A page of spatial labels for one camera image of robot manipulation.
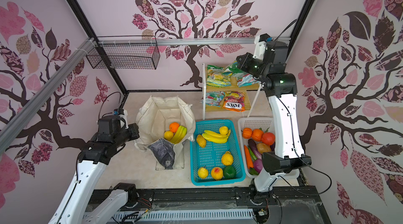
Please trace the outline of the small yellow lemon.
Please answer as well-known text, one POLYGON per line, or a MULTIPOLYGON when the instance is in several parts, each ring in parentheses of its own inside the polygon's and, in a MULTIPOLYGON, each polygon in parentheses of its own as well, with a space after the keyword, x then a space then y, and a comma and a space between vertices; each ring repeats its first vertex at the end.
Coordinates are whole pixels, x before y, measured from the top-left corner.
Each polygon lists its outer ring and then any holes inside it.
POLYGON ((166 131, 164 133, 164 139, 166 139, 167 141, 171 141, 171 139, 174 137, 174 133, 171 132, 170 130, 166 131))

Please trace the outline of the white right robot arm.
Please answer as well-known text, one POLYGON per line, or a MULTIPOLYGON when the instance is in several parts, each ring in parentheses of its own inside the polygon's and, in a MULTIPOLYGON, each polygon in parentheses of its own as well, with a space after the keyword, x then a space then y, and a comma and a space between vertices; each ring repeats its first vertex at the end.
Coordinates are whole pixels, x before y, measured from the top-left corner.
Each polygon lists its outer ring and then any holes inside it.
POLYGON ((302 147, 296 115, 296 77, 285 71, 288 46, 267 35, 255 39, 254 53, 237 57, 238 68, 261 83, 273 113, 275 150, 262 155, 263 169, 254 179, 258 192, 272 190, 278 179, 312 164, 302 147))

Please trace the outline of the orange tangerine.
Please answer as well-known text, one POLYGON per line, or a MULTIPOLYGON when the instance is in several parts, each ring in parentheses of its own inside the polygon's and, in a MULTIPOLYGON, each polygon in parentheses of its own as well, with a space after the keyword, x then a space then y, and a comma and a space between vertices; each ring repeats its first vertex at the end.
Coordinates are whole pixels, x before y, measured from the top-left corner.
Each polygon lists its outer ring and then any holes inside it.
POLYGON ((172 133, 176 133, 179 127, 180 127, 180 124, 179 124, 179 123, 173 122, 173 123, 171 123, 171 124, 169 125, 169 130, 170 130, 172 133))

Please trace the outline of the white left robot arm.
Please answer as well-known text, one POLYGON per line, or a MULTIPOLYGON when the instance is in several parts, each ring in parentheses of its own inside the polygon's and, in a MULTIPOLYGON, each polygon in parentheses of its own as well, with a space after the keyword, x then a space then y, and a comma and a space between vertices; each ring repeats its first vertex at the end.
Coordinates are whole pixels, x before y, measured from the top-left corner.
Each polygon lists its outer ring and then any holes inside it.
POLYGON ((79 153, 76 173, 49 223, 106 224, 121 207, 135 205, 138 199, 135 185, 119 183, 95 210, 85 215, 96 184, 111 159, 124 149, 127 142, 137 140, 139 136, 139 127, 128 124, 123 116, 99 119, 98 131, 79 153))

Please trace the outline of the beige canvas tote bag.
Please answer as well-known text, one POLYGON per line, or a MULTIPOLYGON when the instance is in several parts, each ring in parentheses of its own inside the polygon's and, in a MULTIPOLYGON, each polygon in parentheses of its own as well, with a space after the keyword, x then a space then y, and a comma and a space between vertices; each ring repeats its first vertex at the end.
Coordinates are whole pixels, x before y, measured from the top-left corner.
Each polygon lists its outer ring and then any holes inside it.
POLYGON ((134 141, 135 148, 151 152, 156 159, 156 170, 184 168, 184 143, 195 141, 196 122, 191 104, 178 96, 151 96, 140 108, 135 123, 140 133, 140 138, 134 141), (168 140, 164 136, 173 123, 186 128, 186 134, 180 140, 168 140))

